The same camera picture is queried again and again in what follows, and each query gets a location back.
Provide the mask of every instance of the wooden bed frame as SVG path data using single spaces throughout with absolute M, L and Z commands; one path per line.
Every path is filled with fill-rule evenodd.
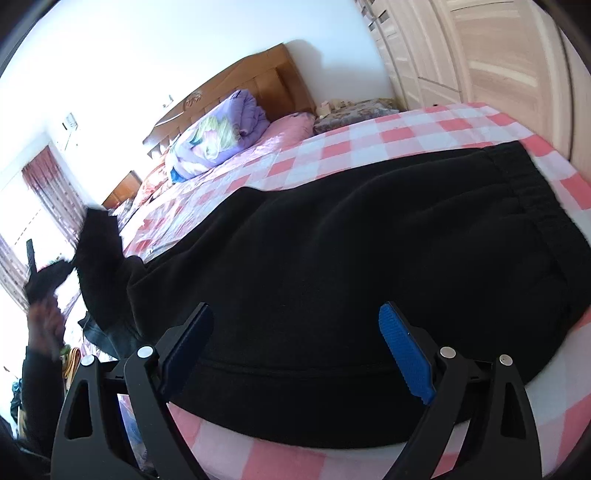
M 238 89 L 248 89 L 271 122 L 289 113 L 316 110 L 296 64 L 281 43 L 238 60 L 187 95 L 146 137 L 146 153 L 159 157 L 178 134 Z

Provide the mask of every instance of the curtain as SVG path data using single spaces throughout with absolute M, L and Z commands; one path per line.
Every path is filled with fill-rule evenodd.
M 57 164 L 49 146 L 22 169 L 22 176 L 68 242 L 76 247 L 86 207 Z
M 0 235 L 0 284 L 23 312 L 26 312 L 29 306 L 24 291 L 27 279 L 28 268 Z

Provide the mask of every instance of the folded comforter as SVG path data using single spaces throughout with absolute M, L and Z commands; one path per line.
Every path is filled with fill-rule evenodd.
M 248 90 L 237 90 L 190 126 L 166 155 L 173 183 L 221 165 L 259 140 L 269 120 Z

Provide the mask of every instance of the wooden furniture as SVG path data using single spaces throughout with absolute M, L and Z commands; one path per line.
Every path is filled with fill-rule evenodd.
M 532 0 L 355 0 L 401 107 L 485 102 L 591 180 L 591 76 Z
M 195 89 L 166 113 L 144 140 L 148 155 L 160 156 L 172 140 L 238 89 L 248 89 L 272 122 L 316 105 L 286 46 L 250 55 Z
M 135 197 L 142 185 L 140 177 L 132 170 L 119 182 L 103 202 L 106 209 L 117 208 L 127 199 Z

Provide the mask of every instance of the pillow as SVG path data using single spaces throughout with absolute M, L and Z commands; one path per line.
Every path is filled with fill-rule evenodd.
M 256 160 L 312 137 L 315 119 L 316 117 L 311 113 L 296 112 L 275 120 L 251 148 L 234 155 L 232 163 Z

